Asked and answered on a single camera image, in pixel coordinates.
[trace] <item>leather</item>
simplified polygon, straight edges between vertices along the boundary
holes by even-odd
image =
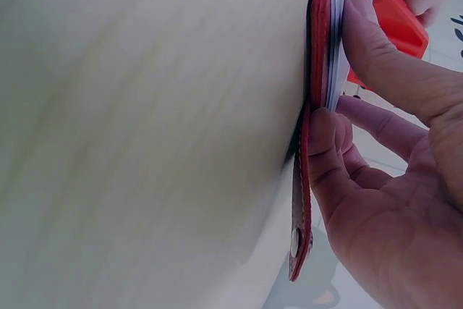
[[[289,280],[292,282],[297,280],[313,243],[308,177],[308,134],[312,111],[325,106],[326,103],[330,26],[331,0],[309,0],[305,62],[306,97],[301,113],[302,121],[295,132],[299,142],[294,160],[292,231],[299,230],[299,247],[297,253],[289,255]]]

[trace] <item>floor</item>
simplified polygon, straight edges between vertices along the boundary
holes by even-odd
[[[462,0],[448,0],[436,24],[429,29],[430,45],[423,57],[425,61],[463,72],[463,40],[459,38],[462,36],[459,36],[457,32],[457,30],[463,31],[463,24],[458,23],[462,20]],[[416,117],[395,109],[376,94],[363,90],[355,84],[348,82],[345,93],[349,96],[357,95],[364,101],[392,110],[405,119],[422,125]],[[377,144],[365,131],[355,129],[354,141],[371,166],[382,169],[393,176],[400,176],[406,170],[407,164],[402,159]],[[318,242],[314,243],[312,257],[307,261],[300,281],[290,284],[286,280],[287,262],[285,261],[263,308],[381,308],[336,260],[329,247],[318,207],[314,207],[313,216],[314,238]]]

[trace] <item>white card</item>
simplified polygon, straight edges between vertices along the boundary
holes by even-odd
[[[344,53],[341,39],[343,11],[344,0],[331,0],[330,68],[326,96],[326,107],[330,111],[336,110],[350,71],[350,65]]]

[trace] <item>white surface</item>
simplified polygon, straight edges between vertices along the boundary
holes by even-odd
[[[288,247],[263,224],[306,6],[0,0],[2,307],[212,308],[234,279],[264,301],[271,267],[241,267]]]

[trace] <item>orange plastic object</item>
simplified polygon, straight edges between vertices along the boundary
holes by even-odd
[[[389,40],[402,52],[422,58],[429,44],[429,36],[404,0],[373,0],[379,25]],[[351,70],[348,81],[365,86]]]

